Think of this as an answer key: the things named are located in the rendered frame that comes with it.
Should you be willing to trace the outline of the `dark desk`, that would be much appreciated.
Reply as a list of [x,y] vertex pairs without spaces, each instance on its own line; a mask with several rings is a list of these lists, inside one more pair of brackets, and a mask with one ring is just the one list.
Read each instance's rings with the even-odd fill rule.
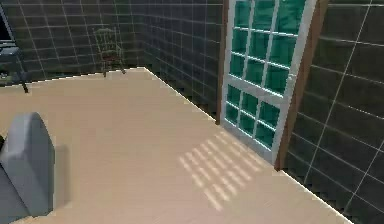
[[0,86],[21,84],[28,93],[27,74],[22,50],[12,40],[0,41]]

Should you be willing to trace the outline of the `dark wooden chair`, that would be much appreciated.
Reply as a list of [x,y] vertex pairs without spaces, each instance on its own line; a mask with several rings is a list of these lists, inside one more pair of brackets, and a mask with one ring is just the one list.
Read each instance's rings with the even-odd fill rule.
[[123,64],[123,51],[118,44],[117,30],[113,28],[100,28],[93,30],[98,54],[101,60],[101,70],[103,76],[107,74],[107,66],[118,64],[119,70],[125,74]]

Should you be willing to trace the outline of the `white glass-paned door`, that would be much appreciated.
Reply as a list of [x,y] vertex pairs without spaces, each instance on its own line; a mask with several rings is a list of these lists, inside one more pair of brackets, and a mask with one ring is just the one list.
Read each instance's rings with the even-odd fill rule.
[[329,0],[226,0],[220,124],[283,167]]

